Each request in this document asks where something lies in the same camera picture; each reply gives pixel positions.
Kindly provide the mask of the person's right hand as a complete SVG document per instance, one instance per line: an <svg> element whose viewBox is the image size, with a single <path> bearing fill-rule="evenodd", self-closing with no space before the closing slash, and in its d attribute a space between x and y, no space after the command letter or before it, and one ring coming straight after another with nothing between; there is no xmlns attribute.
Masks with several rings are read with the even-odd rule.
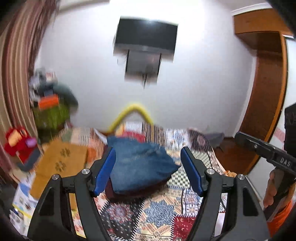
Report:
<svg viewBox="0 0 296 241"><path fill-rule="evenodd" d="M274 173L274 171L271 171L269 174L267 189L266 189L265 196L263 199L264 208L267 208L268 206L273 204L274 196L277 194L277 190L274 185L274 177L275 177L275 173ZM294 192L295 192L295 183L290 186L288 195L286 196L285 200L283 201L283 204L282 204L280 210L284 209L289 204L289 202L291 201L291 199L293 197Z"/></svg>

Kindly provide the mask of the orange sleeve forearm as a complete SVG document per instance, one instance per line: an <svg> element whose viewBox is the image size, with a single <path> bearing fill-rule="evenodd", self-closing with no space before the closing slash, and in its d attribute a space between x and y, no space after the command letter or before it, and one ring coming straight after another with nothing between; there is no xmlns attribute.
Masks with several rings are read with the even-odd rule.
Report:
<svg viewBox="0 0 296 241"><path fill-rule="evenodd" d="M290 201L283 210L281 210L274 216L271 222L267 223L271 237L273 237L276 234L276 232L280 229L284 221L287 219L292 208L293 208L293 202Z"/></svg>

